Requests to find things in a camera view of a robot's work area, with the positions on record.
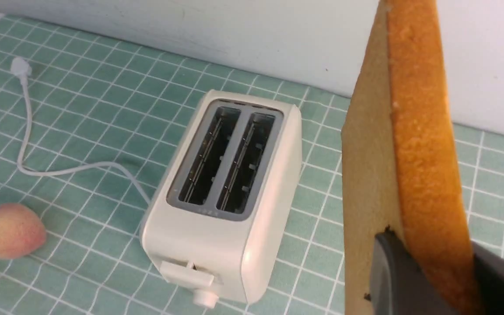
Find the grid pattern mat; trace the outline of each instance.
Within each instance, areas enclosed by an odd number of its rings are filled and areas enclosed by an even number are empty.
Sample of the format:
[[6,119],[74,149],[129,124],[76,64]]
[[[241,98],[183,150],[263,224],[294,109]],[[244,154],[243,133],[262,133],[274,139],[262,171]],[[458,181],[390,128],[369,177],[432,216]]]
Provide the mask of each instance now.
[[[192,304],[143,253],[146,204],[126,177],[92,169],[55,178],[16,170],[25,126],[13,56],[30,61],[34,127],[26,166],[126,166],[152,195],[204,92],[300,106],[303,169],[269,288],[255,304]],[[20,202],[46,225],[38,251],[0,261],[0,314],[340,315],[344,257],[340,128],[349,100],[53,24],[0,20],[0,204]],[[504,257],[504,136],[455,126],[472,238]]]

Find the toaster lever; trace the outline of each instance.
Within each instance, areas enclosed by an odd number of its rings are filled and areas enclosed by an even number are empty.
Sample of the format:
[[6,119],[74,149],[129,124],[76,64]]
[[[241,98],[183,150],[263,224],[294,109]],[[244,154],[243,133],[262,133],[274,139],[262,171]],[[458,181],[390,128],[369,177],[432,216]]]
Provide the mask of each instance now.
[[212,274],[194,269],[194,264],[190,262],[184,267],[168,261],[162,261],[158,271],[168,283],[174,283],[181,287],[206,289],[214,281]]

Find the toaster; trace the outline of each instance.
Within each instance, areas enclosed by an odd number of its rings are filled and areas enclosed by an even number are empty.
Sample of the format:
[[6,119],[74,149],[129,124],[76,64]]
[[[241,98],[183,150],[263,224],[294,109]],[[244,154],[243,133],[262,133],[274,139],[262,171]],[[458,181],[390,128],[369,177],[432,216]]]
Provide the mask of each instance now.
[[264,295],[297,187],[298,107],[204,95],[142,220],[145,253],[169,283],[213,308]]

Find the toaster knob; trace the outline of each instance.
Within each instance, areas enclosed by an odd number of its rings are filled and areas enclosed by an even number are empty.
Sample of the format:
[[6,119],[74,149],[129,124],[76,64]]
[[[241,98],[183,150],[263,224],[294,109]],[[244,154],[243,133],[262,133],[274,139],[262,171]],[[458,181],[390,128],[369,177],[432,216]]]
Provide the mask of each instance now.
[[194,290],[194,304],[205,308],[214,308],[217,301],[219,300],[218,295],[211,291],[203,289]]

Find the power cord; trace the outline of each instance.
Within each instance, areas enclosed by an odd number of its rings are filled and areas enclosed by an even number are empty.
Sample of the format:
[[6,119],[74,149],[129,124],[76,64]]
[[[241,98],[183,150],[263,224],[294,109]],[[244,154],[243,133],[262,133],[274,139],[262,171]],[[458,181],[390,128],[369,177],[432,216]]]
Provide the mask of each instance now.
[[136,178],[123,166],[114,162],[97,162],[87,165],[81,165],[78,167],[64,169],[64,170],[54,170],[54,171],[35,171],[25,168],[23,163],[23,158],[25,155],[26,146],[28,145],[28,139],[30,138],[30,130],[32,129],[32,106],[30,104],[30,96],[28,95],[28,76],[32,73],[32,68],[26,62],[26,60],[16,57],[10,66],[10,71],[21,81],[22,92],[24,94],[24,103],[26,104],[26,129],[24,130],[24,138],[22,139],[21,149],[18,152],[17,157],[17,167],[20,172],[30,175],[30,176],[59,176],[64,174],[75,173],[81,170],[99,168],[99,167],[113,167],[120,170],[124,175],[126,175],[133,185],[136,187],[137,191],[140,192],[141,197],[145,199],[147,204],[151,203],[148,195],[145,193],[141,185],[138,183]]

